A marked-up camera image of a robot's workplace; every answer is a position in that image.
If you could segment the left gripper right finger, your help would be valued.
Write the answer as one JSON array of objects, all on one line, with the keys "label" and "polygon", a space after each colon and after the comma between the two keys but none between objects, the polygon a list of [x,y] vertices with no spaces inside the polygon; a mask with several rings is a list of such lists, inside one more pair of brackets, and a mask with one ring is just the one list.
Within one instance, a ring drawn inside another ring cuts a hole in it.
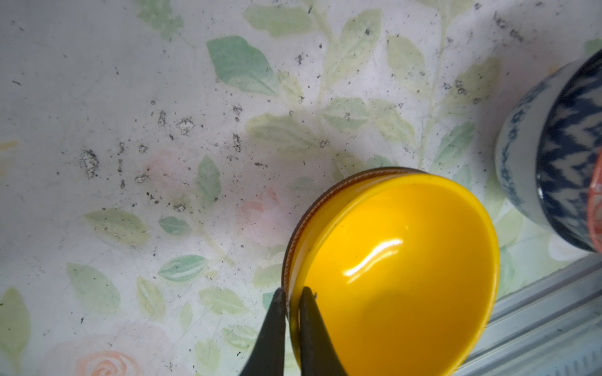
[{"label": "left gripper right finger", "polygon": [[304,287],[299,301],[299,334],[302,375],[347,376],[335,352],[313,291],[308,287]]}]

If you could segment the yellow bowl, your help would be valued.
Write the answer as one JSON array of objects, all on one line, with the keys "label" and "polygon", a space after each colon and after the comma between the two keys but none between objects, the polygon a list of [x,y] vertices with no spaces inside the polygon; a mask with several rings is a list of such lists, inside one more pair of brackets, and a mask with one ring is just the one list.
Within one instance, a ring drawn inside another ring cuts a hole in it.
[{"label": "yellow bowl", "polygon": [[289,240],[293,352],[309,288],[347,374],[453,374],[492,315],[499,275],[492,219],[465,187],[402,167],[359,172],[322,194]]}]

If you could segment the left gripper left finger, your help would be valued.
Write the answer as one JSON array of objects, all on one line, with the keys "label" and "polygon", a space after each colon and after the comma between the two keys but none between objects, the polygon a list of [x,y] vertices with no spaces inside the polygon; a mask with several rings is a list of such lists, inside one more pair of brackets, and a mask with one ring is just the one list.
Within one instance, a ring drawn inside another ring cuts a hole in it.
[{"label": "left gripper left finger", "polygon": [[272,298],[251,355],[240,376],[283,376],[285,365],[286,302],[278,288]]}]

